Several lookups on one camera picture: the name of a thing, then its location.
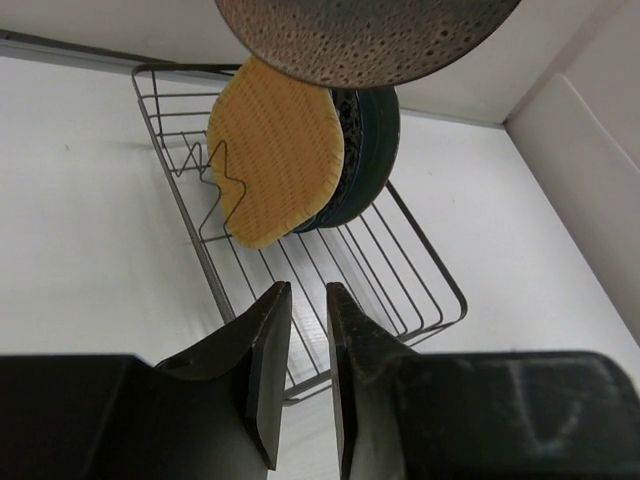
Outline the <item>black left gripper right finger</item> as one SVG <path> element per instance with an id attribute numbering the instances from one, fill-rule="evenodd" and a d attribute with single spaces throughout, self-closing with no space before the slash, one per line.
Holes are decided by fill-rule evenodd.
<path id="1" fill-rule="evenodd" d="M 371 319 L 347 288 L 326 286 L 342 479 L 423 479 L 424 412 L 409 375 L 419 355 Z"/>

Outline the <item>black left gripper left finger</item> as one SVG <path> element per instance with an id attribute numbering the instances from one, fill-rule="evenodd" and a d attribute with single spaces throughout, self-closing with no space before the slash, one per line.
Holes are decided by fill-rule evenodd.
<path id="1" fill-rule="evenodd" d="M 188 465 L 275 469 L 291 324 L 291 285 L 279 281 L 239 317 L 157 365 L 175 382 L 171 438 Z"/>

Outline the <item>woven bamboo plate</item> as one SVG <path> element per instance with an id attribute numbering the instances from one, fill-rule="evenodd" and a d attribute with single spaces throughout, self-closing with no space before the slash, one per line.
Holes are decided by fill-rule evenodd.
<path id="1" fill-rule="evenodd" d="M 344 137 L 329 89 L 250 57 L 215 100 L 209 163 L 231 235 L 264 248 L 317 214 L 344 164 Z"/>

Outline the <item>grey-blue round plate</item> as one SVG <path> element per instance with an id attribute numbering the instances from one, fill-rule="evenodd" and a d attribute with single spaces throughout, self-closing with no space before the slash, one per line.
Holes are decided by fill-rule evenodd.
<path id="1" fill-rule="evenodd" d="M 399 148 L 396 90 L 381 87 L 351 91 L 358 94 L 362 116 L 360 162 L 346 198 L 321 229 L 344 225 L 369 208 L 389 179 Z"/>

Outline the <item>blue floral white plate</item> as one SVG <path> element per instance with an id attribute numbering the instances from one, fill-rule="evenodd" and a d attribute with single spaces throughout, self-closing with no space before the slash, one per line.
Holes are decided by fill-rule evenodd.
<path id="1" fill-rule="evenodd" d="M 344 137 L 344 161 L 338 185 L 329 202 L 312 218 L 296 228 L 304 233 L 323 227 L 337 211 L 351 189 L 360 162 L 362 116 L 358 94 L 351 90 L 331 91 L 334 107 Z"/>

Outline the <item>brown speckled plate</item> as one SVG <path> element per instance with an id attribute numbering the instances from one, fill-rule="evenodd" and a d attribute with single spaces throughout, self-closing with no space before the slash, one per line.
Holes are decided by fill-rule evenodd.
<path id="1" fill-rule="evenodd" d="M 236 38 L 297 80 L 397 86 L 458 61 L 516 10 L 512 0 L 217 0 Z"/>

